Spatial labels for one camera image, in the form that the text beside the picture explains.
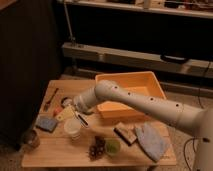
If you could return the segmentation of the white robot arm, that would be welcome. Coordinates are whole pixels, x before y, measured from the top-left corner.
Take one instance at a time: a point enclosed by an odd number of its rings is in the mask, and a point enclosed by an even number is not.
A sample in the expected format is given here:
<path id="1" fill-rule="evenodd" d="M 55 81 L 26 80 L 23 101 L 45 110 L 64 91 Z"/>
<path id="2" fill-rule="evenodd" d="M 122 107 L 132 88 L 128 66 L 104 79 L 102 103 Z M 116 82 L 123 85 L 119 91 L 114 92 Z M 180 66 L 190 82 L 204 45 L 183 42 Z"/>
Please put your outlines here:
<path id="1" fill-rule="evenodd" d="M 101 80 L 71 99 L 80 113 L 106 101 L 118 102 L 198 139 L 193 171 L 213 171 L 213 108 L 202 109 L 184 103 L 134 93 L 111 80 Z"/>

